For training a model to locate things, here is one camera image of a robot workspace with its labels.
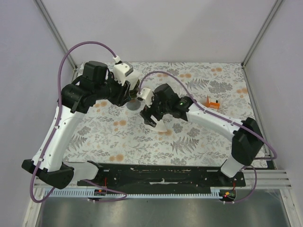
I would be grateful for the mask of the green glass coffee dripper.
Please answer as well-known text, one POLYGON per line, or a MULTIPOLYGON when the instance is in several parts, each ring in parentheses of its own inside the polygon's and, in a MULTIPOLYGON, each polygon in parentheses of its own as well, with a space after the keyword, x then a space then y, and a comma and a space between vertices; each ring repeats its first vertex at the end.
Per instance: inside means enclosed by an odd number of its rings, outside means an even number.
POLYGON ((134 88, 130 89, 129 96, 130 96, 131 100, 137 98, 137 94, 139 92, 139 85, 140 85, 140 80, 137 80, 134 88))

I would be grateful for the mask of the white paper coffee filter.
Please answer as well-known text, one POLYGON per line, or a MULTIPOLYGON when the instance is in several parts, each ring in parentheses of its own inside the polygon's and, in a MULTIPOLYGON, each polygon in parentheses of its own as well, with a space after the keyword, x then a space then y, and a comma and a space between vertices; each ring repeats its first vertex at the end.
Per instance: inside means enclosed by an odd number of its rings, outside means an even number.
POLYGON ((134 90, 138 80, 140 73, 137 70, 134 70, 131 74, 127 76, 127 81, 130 83, 130 90, 134 90))

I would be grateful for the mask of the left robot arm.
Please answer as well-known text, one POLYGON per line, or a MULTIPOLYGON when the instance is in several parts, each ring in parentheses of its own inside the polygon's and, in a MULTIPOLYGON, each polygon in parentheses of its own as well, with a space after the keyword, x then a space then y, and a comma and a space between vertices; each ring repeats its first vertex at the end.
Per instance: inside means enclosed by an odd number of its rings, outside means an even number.
POLYGON ((80 121, 98 100, 108 100, 116 106, 130 101, 130 91, 138 77, 133 66, 118 62, 109 70, 104 63, 89 61, 84 64, 82 75, 61 91, 56 114, 42 147, 32 159, 26 159, 22 168, 44 183, 65 188, 71 181, 88 179, 93 185, 101 185, 103 172, 91 162, 64 163, 63 155, 80 121))

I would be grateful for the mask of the orange coffee filter box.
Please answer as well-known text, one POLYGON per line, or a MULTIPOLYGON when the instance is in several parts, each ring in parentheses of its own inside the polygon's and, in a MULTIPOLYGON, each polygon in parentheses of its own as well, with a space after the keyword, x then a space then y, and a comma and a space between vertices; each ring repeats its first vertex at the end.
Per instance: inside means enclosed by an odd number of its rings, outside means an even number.
POLYGON ((211 108, 214 110, 219 110, 220 108, 220 100, 219 99, 211 99, 210 96, 206 97, 206 102, 205 102, 205 106, 207 108, 211 108))

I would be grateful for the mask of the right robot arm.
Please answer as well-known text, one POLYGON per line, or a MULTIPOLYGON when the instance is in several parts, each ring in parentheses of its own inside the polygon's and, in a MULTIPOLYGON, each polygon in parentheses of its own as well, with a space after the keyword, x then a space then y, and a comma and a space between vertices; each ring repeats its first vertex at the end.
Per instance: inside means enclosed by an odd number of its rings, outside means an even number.
POLYGON ((168 84, 160 85, 155 90, 143 88, 138 97, 145 101, 140 115, 148 129, 166 132, 162 118, 170 114, 175 119, 207 127, 232 143, 231 155, 221 165, 217 174, 217 181, 222 186, 228 186, 243 167, 251 165, 264 145, 260 128, 254 119, 228 118, 203 107, 189 96, 179 97, 168 84))

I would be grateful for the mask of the clear glass cup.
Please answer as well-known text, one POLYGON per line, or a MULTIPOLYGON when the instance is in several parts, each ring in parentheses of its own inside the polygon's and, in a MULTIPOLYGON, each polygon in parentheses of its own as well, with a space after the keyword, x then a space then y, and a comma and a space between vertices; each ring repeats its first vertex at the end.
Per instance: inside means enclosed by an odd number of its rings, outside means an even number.
POLYGON ((183 87, 178 87, 176 93, 180 98, 187 95, 187 92, 184 90, 183 87))

